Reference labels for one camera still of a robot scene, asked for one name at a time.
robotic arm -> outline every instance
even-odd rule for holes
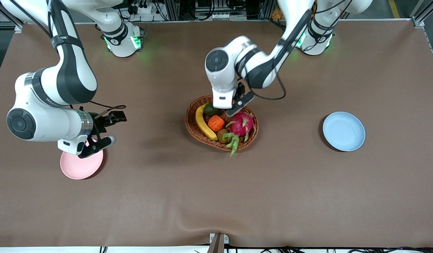
[[[62,0],[72,10],[80,12],[92,19],[115,56],[128,57],[141,49],[142,36],[140,27],[123,22],[112,6],[119,5],[123,0]]]
[[[326,0],[319,1],[316,14],[302,36],[302,52],[316,56],[329,46],[334,27],[341,14],[340,9],[349,13],[364,12],[373,0]]]
[[[287,27],[269,55],[245,36],[210,51],[205,67],[212,85],[214,107],[228,109],[227,115],[232,116],[254,99],[252,92],[243,94],[242,87],[237,87],[236,73],[251,88],[266,88],[273,82],[310,21],[313,1],[278,0]]]
[[[48,24],[45,0],[2,0],[15,16]],[[115,142],[113,136],[100,138],[105,127],[126,121],[123,112],[103,117],[97,113],[69,109],[70,104],[90,102],[96,93],[96,78],[88,65],[82,43],[68,9],[60,0],[50,0],[51,43],[59,54],[56,66],[19,76],[15,82],[16,99],[7,114],[9,130],[27,141],[57,141],[58,148],[79,157],[88,157]]]
[[[323,10],[316,14],[308,26],[311,19],[311,7],[314,0],[278,0],[282,10],[287,27],[281,39],[273,51],[267,55],[261,51],[257,45],[252,43],[247,37],[240,36],[229,42],[226,46],[215,48],[209,52],[205,61],[207,77],[212,85],[213,106],[215,108],[227,109],[226,114],[233,116],[241,110],[246,104],[254,99],[254,93],[244,93],[244,86],[237,85],[236,74],[245,80],[250,88],[263,89],[268,87],[277,76],[277,72],[282,67],[287,57],[295,47],[298,41],[302,42],[302,48],[305,45],[314,45],[317,36],[323,35],[324,26],[320,23],[327,24],[333,22],[340,15],[340,7],[346,7],[351,12],[362,12],[368,8],[372,0],[329,0],[322,1],[318,5],[318,10]],[[325,22],[316,22],[315,20],[322,17]],[[319,33],[314,33],[313,37],[310,32],[313,26],[320,24]],[[327,37],[332,36],[332,30],[326,33]],[[319,41],[318,46],[307,46],[306,53],[318,54],[321,49]]]

floor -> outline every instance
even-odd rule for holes
[[[418,0],[373,0],[371,6],[361,14],[350,14],[348,16],[349,19],[392,19],[392,18],[406,18],[410,15],[412,10],[414,9],[414,6]],[[424,8],[425,5],[427,5],[428,0],[425,1],[425,3],[421,6],[420,9]],[[395,3],[396,9],[393,11],[393,8],[390,6],[390,4],[393,6],[393,3]],[[73,17],[75,21],[88,21],[87,18],[80,16],[78,13],[74,13]],[[430,43],[432,44],[433,48],[433,14],[427,18],[425,23],[425,30],[427,33],[427,36],[429,38]],[[14,34],[13,30],[10,31],[0,31],[0,66],[2,64],[2,61],[4,59],[4,56],[6,54],[6,50],[8,48],[8,45],[10,43],[10,40],[12,38],[12,35]],[[98,253],[99,247],[62,247],[54,248],[54,247],[47,247],[47,248],[0,248],[0,253],[7,253],[7,252],[96,252]],[[134,247],[109,247],[108,252],[110,253],[116,253],[116,252],[201,252],[204,253],[207,251],[206,246],[193,246],[193,247],[149,247],[149,248],[134,248]],[[261,252],[262,250],[239,250],[238,252],[249,252],[249,253],[256,253]],[[346,253],[347,250],[337,250],[339,253]],[[306,253],[326,253],[326,250],[309,250],[306,251]]]
[[[360,14],[350,14],[348,19],[393,19],[408,17],[419,0],[373,0],[371,6]],[[428,5],[429,0],[425,0],[420,10]],[[72,12],[76,22],[89,22],[90,19],[77,12]],[[433,14],[425,22],[424,29],[433,48]],[[0,31],[0,67],[6,54],[7,47],[11,41],[13,31]]]

fruit basket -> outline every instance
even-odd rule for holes
[[[196,120],[195,120],[196,109],[198,107],[202,106],[203,104],[212,103],[212,102],[213,102],[212,95],[205,95],[205,96],[202,96],[202,97],[195,99],[195,101],[193,101],[189,105],[189,107],[187,108],[186,118],[185,118],[187,131],[191,136],[193,136],[194,139],[196,139],[197,141],[199,141],[201,143],[204,143],[206,145],[212,146],[212,147],[217,148],[217,149],[231,152],[232,148],[228,148],[228,147],[226,147],[225,144],[222,144],[218,141],[212,141],[211,139],[207,138],[207,136],[204,135],[204,133],[200,130],[200,128],[198,127],[198,125],[196,123]],[[254,121],[254,128],[253,128],[253,131],[250,132],[250,135],[248,136],[248,139],[245,142],[240,141],[238,149],[237,149],[238,151],[243,150],[247,146],[249,146],[255,140],[255,138],[257,137],[257,134],[259,132],[259,123],[257,121],[257,117],[254,114],[254,112],[251,109],[249,109],[249,107],[244,107],[241,111],[252,115],[252,119]],[[231,122],[231,117],[228,117],[225,112],[221,113],[220,117],[225,121],[226,124]],[[204,120],[206,122],[209,119],[210,119],[209,116],[207,116],[207,115],[204,116]]]

avocado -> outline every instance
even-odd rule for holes
[[[208,103],[206,107],[204,107],[204,114],[212,117],[213,115],[220,115],[221,111],[213,107],[212,103]]]

kiwi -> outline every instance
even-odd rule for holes
[[[223,135],[229,133],[229,131],[227,131],[227,129],[223,128],[220,131],[218,131],[218,133],[216,134],[216,136],[218,137],[218,141],[221,144],[228,144],[229,140],[228,138],[223,139]]]

